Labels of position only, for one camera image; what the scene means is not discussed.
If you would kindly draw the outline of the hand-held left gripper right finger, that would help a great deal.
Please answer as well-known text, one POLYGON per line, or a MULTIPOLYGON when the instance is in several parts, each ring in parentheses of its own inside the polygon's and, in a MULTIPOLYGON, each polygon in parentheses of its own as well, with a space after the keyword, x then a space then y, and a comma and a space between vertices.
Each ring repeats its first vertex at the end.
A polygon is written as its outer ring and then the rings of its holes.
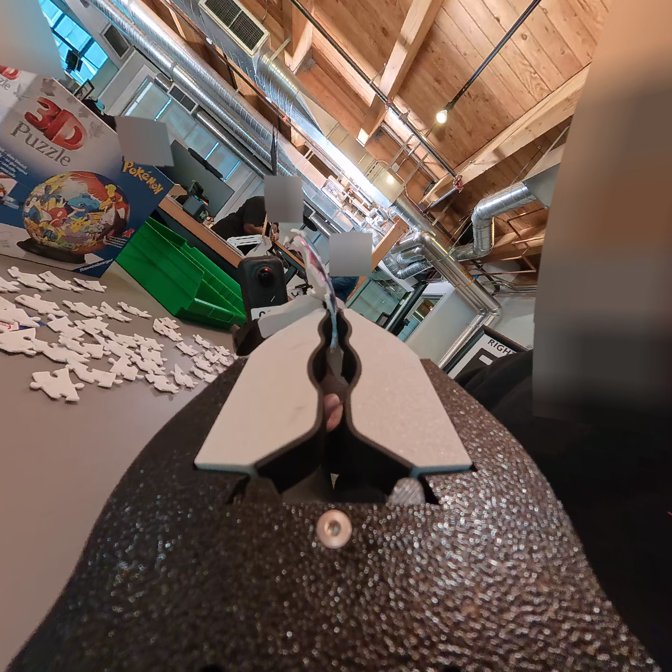
POLYGON ((342 311, 338 326, 349 384, 337 429, 338 479, 387 499, 403 479, 472 470, 419 357, 352 309, 342 311))

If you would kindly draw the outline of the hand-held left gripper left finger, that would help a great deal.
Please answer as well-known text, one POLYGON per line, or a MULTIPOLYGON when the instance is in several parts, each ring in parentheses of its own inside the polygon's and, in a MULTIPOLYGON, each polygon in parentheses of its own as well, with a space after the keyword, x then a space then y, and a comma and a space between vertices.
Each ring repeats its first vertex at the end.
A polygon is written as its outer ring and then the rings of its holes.
POLYGON ((263 477, 285 492, 324 457, 323 392, 329 311, 314 310, 247 358, 194 464, 263 477))

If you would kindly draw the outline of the colourful puzzle piece strip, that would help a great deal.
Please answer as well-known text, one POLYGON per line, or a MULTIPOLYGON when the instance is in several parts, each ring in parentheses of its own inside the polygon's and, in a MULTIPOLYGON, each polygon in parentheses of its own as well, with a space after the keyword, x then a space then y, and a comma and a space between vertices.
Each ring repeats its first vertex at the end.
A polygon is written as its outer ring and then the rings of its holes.
POLYGON ((337 314, 339 308, 337 306, 337 297, 333 283, 315 246, 307 238, 304 231, 291 229, 291 233, 290 247, 296 249, 302 256, 308 284, 313 289, 315 297, 323 301, 331 315, 331 340, 329 348, 330 351, 334 351, 338 342, 337 314))

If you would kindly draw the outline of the pile of white puzzle pieces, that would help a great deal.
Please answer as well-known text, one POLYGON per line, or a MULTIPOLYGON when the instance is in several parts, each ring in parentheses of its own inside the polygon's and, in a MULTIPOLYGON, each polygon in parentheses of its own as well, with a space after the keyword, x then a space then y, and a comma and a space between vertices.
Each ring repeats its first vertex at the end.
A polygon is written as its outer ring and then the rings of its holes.
POLYGON ((71 405, 86 386, 140 381, 168 397, 199 391, 238 359, 198 333, 182 335, 169 316, 105 298, 106 290, 48 270, 1 269, 1 390, 18 389, 9 363, 25 362, 30 390, 71 405))

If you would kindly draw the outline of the puzzle ball box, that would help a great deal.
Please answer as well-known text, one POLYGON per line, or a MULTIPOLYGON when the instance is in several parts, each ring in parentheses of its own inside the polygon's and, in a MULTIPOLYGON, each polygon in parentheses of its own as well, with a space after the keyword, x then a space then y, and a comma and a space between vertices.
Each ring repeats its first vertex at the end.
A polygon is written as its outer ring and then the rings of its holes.
POLYGON ((174 183, 58 81, 1 67, 1 254, 100 278, 174 183))

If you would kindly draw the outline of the green plastic bin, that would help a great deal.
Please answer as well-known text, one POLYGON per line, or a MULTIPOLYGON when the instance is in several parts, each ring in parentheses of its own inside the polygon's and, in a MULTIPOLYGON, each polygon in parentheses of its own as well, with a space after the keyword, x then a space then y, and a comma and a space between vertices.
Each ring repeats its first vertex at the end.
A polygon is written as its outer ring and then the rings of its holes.
POLYGON ((204 271, 188 254, 187 241, 149 218, 130 238, 116 262, 160 303, 196 295, 204 271))
POLYGON ((226 329, 247 323, 239 284, 207 257, 175 264, 172 276, 181 292, 173 315, 226 329))

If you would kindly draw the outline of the wooden desk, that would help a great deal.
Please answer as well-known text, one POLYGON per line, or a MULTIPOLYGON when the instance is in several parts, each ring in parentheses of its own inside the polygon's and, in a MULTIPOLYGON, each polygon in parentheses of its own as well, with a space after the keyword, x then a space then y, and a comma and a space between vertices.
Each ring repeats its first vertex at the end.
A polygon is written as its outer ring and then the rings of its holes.
POLYGON ((200 240, 213 253, 226 260, 234 268, 237 268, 243 260, 244 256, 238 248, 231 246, 205 224, 193 219, 181 209, 181 206, 172 197, 164 197, 158 206, 158 210, 162 212, 163 216, 179 223, 183 229, 189 231, 192 236, 200 240))

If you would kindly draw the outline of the black desk device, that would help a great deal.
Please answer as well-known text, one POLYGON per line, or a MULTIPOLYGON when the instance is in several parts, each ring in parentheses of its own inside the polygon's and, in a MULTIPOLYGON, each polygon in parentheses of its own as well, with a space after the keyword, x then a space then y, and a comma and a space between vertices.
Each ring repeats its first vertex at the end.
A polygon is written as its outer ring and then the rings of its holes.
POLYGON ((211 218, 209 201, 204 195, 204 189, 197 181, 192 181, 184 196, 177 197, 182 211, 190 215, 195 221, 205 223, 211 218))

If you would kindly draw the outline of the grey monitor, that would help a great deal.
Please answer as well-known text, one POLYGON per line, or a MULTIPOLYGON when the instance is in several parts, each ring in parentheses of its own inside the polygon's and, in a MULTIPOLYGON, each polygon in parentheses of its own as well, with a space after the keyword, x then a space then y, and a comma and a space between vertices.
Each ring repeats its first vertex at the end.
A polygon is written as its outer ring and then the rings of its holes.
POLYGON ((213 216, 219 213, 234 193, 223 181, 222 174, 177 140, 171 143, 171 155, 173 165, 163 167, 162 172, 174 184, 180 184, 185 189, 194 181, 199 183, 208 199, 210 213, 213 216))

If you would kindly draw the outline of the black ceiling pipe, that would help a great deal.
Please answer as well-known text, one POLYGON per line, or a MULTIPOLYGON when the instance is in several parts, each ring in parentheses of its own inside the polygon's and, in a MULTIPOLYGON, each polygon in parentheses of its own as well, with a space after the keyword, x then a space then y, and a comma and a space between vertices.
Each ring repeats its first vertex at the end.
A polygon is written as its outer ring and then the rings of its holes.
POLYGON ((445 106, 444 110, 447 113, 455 108, 459 100, 465 95, 468 89, 473 85, 473 83, 481 76, 483 71, 490 65, 492 60, 496 55, 500 53, 503 47, 509 42, 513 35, 517 32, 518 29, 522 27, 524 22, 529 18, 529 16, 534 12, 534 10, 542 3, 542 1, 532 1, 524 10, 524 12, 516 19, 513 25, 505 32, 504 36, 500 38, 500 41, 493 47, 488 56, 483 60, 483 62, 478 66, 474 73, 468 78, 465 84, 458 90, 456 95, 451 99, 451 101, 445 106))

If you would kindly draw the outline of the white ceiling air vent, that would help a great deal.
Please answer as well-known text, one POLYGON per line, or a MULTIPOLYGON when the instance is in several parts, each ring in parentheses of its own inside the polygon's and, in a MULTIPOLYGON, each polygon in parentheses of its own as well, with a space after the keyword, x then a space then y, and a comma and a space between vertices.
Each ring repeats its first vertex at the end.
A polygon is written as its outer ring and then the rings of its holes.
POLYGON ((198 5, 249 56, 255 56, 270 37, 263 24, 239 1, 199 1, 198 5))

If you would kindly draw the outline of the window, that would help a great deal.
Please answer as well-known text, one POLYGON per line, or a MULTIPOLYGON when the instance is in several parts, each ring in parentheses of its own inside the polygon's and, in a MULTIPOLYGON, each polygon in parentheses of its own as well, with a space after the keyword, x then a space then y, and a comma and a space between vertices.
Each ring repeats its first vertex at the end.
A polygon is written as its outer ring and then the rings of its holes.
POLYGON ((92 81, 108 61, 104 49, 63 1, 38 1, 38 4, 55 38, 64 72, 78 83, 92 81))

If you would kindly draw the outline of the bent silver ventilation duct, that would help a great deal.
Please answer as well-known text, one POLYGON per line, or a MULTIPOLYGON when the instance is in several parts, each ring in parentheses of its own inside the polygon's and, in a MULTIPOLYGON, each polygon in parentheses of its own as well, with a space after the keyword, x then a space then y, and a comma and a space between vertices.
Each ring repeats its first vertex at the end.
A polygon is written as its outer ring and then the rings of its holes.
POLYGON ((494 245, 493 218, 512 211, 518 207, 533 203, 537 197, 521 181, 485 197, 474 208, 471 223, 473 241, 461 247, 452 247, 438 233, 432 231, 427 221, 422 218, 414 206, 399 197, 392 210, 410 226, 407 236, 393 245, 386 255, 386 260, 393 259, 399 266, 393 275, 399 280, 411 277, 415 272, 411 269, 411 259, 419 257, 433 266, 447 281, 456 293, 475 309, 475 316, 465 327, 454 344, 442 355, 438 365, 445 368, 457 355, 468 340, 481 327, 495 325, 502 313, 498 301, 485 290, 473 276, 467 274, 461 266, 463 261, 475 261, 490 254, 494 245))

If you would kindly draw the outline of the long silver ventilation duct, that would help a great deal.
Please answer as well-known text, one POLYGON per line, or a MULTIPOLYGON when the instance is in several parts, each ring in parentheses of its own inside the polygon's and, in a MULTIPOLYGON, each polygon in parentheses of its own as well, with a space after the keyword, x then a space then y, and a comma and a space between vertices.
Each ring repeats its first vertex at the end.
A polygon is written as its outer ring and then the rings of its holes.
MULTIPOLYGON (((193 99, 233 142, 246 147, 249 155, 255 155, 266 172, 273 172, 271 148, 276 139, 277 173, 301 178, 304 200, 329 222, 329 232, 347 231, 346 223, 357 223, 353 213, 324 191, 327 177, 230 84, 223 72, 229 71, 231 65, 214 47, 203 44, 203 49, 193 49, 191 43, 173 29, 172 23, 163 21, 161 15, 143 1, 92 1, 91 4, 166 78, 193 99)), ((355 191, 370 202, 374 210, 385 219, 402 221, 397 225, 401 233, 394 240, 395 245, 400 247, 402 238, 425 230, 425 219, 407 198, 399 196, 392 201, 307 118, 308 109, 301 106, 304 99, 297 85, 288 82, 269 86, 266 91, 255 83, 248 84, 276 118, 296 125, 309 147, 317 149, 327 163, 333 164, 354 184, 355 191)))

